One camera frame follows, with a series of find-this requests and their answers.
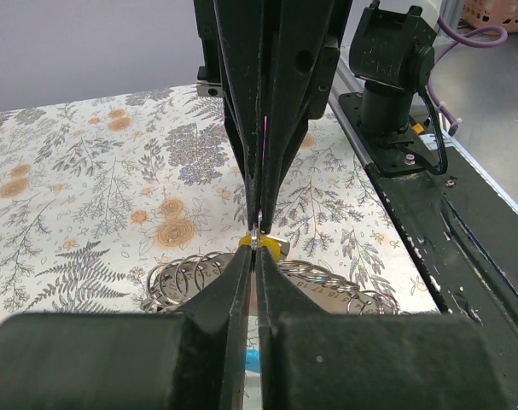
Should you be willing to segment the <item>grey keyring with blue handle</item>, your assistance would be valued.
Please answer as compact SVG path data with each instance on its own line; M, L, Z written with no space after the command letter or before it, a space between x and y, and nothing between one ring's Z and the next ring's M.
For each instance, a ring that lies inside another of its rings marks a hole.
M211 384L220 378L220 360L212 336L202 334L175 310L206 296L222 294L231 284L234 254L193 255L156 267L148 276L148 312L165 319L148 321L152 343L142 351L135 372L155 384ZM304 387L327 382L380 383L401 377L406 369L400 350L410 346L408 322L382 295L356 291L341 278L315 272L301 261L257 259L256 281L261 346L246 356L252 381L287 382Z

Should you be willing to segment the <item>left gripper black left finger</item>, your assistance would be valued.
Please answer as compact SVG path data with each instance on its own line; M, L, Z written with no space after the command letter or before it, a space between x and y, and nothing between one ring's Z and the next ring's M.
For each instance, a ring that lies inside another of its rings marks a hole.
M239 409L253 252L169 314L22 313L0 324L0 409Z

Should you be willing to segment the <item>yellow key tag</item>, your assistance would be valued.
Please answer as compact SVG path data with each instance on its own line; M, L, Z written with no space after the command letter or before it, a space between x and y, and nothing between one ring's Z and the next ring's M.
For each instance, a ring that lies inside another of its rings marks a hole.
M257 237L254 237L251 233L248 233L239 240L238 245L252 246L254 239L257 242L257 247L267 248L275 261L287 259L291 247L290 242L272 235L259 234Z

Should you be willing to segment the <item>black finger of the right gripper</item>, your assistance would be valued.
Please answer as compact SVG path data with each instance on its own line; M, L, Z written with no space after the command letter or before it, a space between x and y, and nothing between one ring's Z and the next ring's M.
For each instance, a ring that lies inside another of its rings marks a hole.
M323 47L330 1L282 1L272 48L260 208L271 231L278 192L307 130L308 88Z
M247 221L259 215L262 1L215 1L225 128L245 185Z

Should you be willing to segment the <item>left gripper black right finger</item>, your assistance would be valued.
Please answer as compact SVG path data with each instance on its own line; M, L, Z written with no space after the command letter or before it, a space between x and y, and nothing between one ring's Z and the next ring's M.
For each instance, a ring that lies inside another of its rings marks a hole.
M450 315L331 314L255 254L266 409L508 409L481 334Z

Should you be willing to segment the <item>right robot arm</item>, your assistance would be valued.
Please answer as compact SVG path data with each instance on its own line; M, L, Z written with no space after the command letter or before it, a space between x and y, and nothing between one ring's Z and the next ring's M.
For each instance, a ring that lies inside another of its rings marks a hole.
M323 115L348 1L216 1L225 128L244 179L247 225L271 230L281 184ZM434 63L435 1L373 1L354 34L352 72L376 91L423 91Z

